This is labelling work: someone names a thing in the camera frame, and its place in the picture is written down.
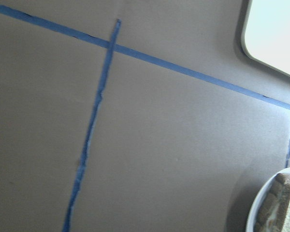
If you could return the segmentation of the white round plate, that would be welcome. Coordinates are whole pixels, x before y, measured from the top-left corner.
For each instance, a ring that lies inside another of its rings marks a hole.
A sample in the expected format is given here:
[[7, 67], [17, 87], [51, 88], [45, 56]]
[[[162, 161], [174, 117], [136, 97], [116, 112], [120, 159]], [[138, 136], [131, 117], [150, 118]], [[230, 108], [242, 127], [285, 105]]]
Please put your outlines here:
[[279, 172], [277, 172], [276, 174], [274, 174], [273, 176], [271, 176], [262, 186], [262, 188], [259, 190], [258, 194], [256, 195], [253, 204], [250, 208], [248, 217], [247, 217], [247, 221], [246, 221], [246, 229], [245, 232], [253, 232], [254, 230], [254, 225], [256, 223], [256, 219], [257, 219], [257, 214], [258, 214], [258, 210], [262, 205], [263, 200], [265, 199], [266, 194], [269, 192], [269, 189], [274, 181], [274, 178], [277, 174], [282, 173], [282, 174], [288, 174], [290, 175], [290, 167], [289, 168], [285, 168], [283, 170], [280, 170]]

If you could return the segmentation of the toast with fried egg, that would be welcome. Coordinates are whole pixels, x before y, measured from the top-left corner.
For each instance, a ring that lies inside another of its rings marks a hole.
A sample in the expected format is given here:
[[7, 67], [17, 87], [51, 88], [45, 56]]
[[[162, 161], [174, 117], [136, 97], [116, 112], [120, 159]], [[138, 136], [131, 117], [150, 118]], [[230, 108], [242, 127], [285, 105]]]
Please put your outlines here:
[[255, 232], [281, 232], [290, 200], [290, 175], [279, 173], [258, 210]]

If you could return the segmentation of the cream bear tray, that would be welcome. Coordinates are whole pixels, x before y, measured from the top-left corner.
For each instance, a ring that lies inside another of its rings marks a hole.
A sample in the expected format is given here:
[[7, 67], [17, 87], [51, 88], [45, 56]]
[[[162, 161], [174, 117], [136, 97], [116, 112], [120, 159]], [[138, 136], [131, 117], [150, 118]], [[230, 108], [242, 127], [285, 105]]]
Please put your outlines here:
[[241, 46], [252, 60], [290, 77], [290, 0], [250, 0]]

